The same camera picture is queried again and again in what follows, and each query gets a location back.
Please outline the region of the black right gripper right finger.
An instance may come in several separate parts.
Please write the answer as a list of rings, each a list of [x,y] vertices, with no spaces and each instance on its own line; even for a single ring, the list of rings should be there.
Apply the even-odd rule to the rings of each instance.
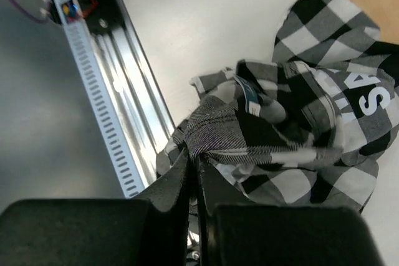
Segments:
[[[359,213],[255,204],[196,159],[202,265],[383,265]]]

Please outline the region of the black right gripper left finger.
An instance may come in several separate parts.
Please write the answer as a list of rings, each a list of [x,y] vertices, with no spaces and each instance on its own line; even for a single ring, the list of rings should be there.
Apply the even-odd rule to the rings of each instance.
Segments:
[[[184,265],[190,162],[132,199],[31,199],[1,214],[2,265]]]

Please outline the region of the black white checkered shirt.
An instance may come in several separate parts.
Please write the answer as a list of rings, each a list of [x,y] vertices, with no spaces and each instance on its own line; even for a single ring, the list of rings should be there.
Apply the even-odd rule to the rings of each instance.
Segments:
[[[158,153],[157,174],[186,151],[256,203],[362,211],[398,133],[398,46],[379,35],[350,0],[297,0],[271,63],[191,79],[199,105]]]

